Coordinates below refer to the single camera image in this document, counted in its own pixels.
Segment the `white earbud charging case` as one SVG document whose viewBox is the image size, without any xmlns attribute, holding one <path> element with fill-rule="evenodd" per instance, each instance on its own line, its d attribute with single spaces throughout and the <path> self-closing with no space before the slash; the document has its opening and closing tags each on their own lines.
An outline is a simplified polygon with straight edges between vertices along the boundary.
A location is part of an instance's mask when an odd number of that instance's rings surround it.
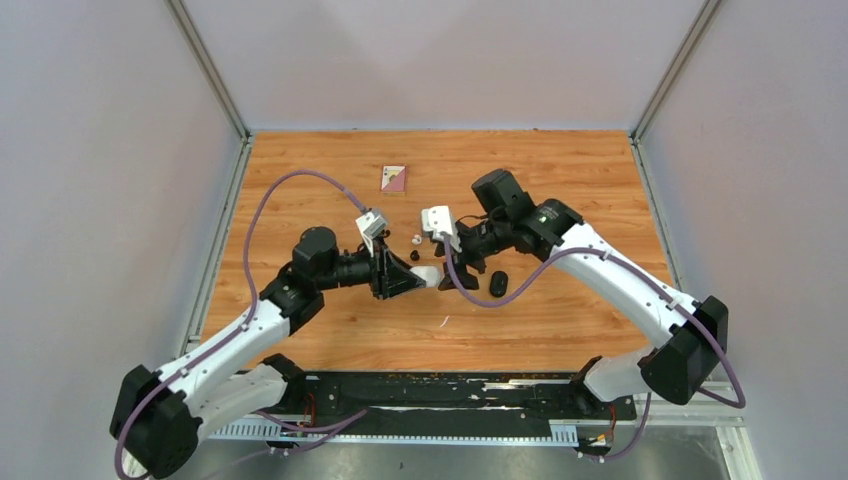
<svg viewBox="0 0 848 480">
<path fill-rule="evenodd" d="M 410 272 L 421 278 L 426 288 L 437 287 L 443 279 L 443 270 L 437 266 L 414 266 Z"/>
</svg>

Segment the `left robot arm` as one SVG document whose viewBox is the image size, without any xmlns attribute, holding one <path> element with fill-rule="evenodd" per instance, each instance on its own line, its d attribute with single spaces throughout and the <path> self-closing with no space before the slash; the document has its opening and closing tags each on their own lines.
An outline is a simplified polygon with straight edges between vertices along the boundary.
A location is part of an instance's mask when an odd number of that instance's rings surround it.
<svg viewBox="0 0 848 480">
<path fill-rule="evenodd" d="M 198 445 L 224 426 L 257 410 L 276 406 L 298 411 L 306 400 L 305 373 L 282 354 L 245 374 L 240 368 L 270 346 L 292 336 L 325 305 L 324 293 L 365 285 L 386 300 L 436 286 L 440 268 L 411 266 L 391 252 L 382 236 L 353 252 L 342 251 L 324 226 L 305 230 L 285 264 L 262 290 L 251 292 L 248 308 L 192 351 L 154 370 L 143 365 L 124 377 L 109 432 L 119 478 L 131 456 L 143 478 L 178 471 Z"/>
</svg>

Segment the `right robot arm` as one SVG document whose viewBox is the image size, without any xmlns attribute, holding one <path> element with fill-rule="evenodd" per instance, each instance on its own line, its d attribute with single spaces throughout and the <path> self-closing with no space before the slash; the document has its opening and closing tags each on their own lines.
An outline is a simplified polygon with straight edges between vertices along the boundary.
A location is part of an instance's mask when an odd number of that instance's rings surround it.
<svg viewBox="0 0 848 480">
<path fill-rule="evenodd" d="M 614 306 L 649 344 L 617 357 L 597 356 L 570 380 L 571 403 L 584 417 L 596 417 L 621 397 L 655 393 L 667 402 L 687 404 L 719 365 L 726 365 L 729 311 L 718 298 L 697 300 L 662 282 L 602 238 L 575 210 L 557 199 L 536 203 L 513 174 L 495 169 L 472 191 L 484 209 L 469 226 L 448 206 L 421 212 L 424 236 L 444 258 L 441 289 L 469 296 L 487 258 L 514 249 L 540 261 L 515 291 L 497 301 L 471 297 L 486 308 L 516 300 L 544 270 L 555 267 L 576 278 Z"/>
</svg>

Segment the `black earbud charging case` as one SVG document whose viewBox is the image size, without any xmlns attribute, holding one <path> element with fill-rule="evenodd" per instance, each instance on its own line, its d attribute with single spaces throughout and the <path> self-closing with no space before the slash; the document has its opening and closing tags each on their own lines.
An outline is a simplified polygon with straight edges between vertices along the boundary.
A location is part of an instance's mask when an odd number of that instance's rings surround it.
<svg viewBox="0 0 848 480">
<path fill-rule="evenodd" d="M 494 298 L 503 298 L 509 288 L 509 276 L 506 272 L 498 270 L 491 274 L 488 291 Z"/>
</svg>

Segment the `playing card box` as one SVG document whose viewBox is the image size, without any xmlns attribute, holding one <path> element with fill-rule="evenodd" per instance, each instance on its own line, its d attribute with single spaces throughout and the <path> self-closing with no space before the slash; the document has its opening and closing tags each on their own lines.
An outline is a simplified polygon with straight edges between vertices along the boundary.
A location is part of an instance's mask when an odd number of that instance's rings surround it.
<svg viewBox="0 0 848 480">
<path fill-rule="evenodd" d="M 384 165 L 380 184 L 383 195 L 405 195 L 408 169 L 405 165 Z"/>
</svg>

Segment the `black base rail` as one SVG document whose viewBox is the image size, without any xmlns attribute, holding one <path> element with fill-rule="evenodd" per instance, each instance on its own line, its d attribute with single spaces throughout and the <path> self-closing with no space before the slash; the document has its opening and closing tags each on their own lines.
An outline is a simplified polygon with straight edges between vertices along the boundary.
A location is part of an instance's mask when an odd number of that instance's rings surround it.
<svg viewBox="0 0 848 480">
<path fill-rule="evenodd" d="M 568 372 L 309 372 L 272 414 L 316 426 L 359 411 L 346 433 L 365 437 L 531 439 L 554 421 L 607 429 L 637 417 L 632 398 L 581 407 Z"/>
</svg>

